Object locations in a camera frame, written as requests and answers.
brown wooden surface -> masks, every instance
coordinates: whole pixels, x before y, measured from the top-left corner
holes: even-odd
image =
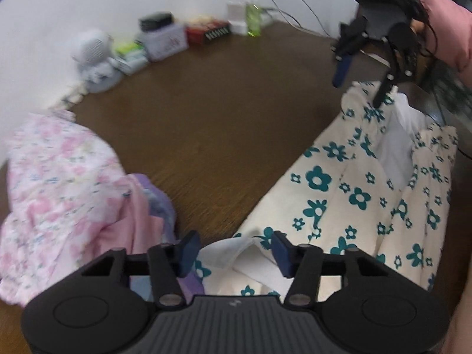
[[[79,124],[115,149],[128,173],[144,173],[168,193],[180,233],[196,229],[207,244],[230,237],[335,118],[346,85],[331,86],[334,70],[330,40],[281,24],[259,39],[233,36],[152,64],[109,92],[87,96],[75,112]],[[346,84],[380,79],[384,71],[359,55]],[[461,192],[472,178],[467,165],[458,169]],[[0,188],[5,214],[2,181]],[[460,197],[453,195],[437,281],[450,308],[472,241],[472,211]],[[0,302],[0,354],[28,352],[19,316],[18,307]]]

white box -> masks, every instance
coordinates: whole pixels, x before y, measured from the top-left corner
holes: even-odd
[[[146,49],[150,61],[160,61],[188,48],[185,25],[174,23],[137,37]]]

ribbed gray panel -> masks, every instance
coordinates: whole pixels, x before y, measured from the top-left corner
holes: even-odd
[[[161,313],[126,354],[347,354],[315,318],[279,306],[273,297],[196,297],[192,306]]]

purple fabric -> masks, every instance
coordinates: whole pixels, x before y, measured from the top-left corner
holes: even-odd
[[[150,213],[151,215],[162,217],[164,219],[163,235],[166,242],[173,244],[178,243],[174,233],[176,212],[170,198],[162,190],[156,188],[144,174],[134,174],[134,176],[138,179],[142,187],[149,190],[157,199],[157,204],[150,201]],[[204,287],[194,271],[191,271],[185,278],[178,278],[178,282],[182,288],[187,303],[192,301],[194,295],[205,294]]]

transparent green container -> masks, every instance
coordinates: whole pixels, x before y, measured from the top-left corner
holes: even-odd
[[[246,5],[247,34],[252,37],[260,36],[260,9],[254,4]]]

